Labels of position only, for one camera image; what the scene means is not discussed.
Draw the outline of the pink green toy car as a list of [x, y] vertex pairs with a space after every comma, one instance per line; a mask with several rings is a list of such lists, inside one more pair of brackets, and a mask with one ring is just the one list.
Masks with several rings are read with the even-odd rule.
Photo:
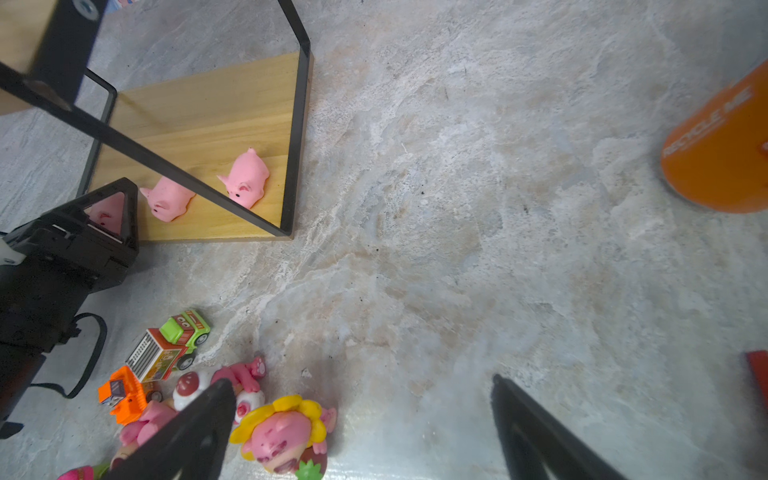
[[71, 469], [60, 475], [57, 480], [102, 480], [109, 472], [110, 464], [86, 465]]

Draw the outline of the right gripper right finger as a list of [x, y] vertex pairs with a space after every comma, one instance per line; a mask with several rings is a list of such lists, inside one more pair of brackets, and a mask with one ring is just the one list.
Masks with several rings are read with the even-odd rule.
[[493, 376], [491, 408], [512, 479], [625, 479], [520, 386], [499, 374]]

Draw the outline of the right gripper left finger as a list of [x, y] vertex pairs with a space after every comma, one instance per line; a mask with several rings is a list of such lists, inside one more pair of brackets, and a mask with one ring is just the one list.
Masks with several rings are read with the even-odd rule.
[[106, 477], [217, 480], [235, 407], [232, 383], [218, 380]]

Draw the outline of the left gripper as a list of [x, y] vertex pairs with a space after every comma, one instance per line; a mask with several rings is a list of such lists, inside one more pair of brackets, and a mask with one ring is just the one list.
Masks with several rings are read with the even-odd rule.
[[122, 178], [4, 237], [24, 259], [1, 266], [3, 420], [46, 355], [76, 335], [85, 299], [125, 280], [138, 255], [137, 203], [137, 186]]

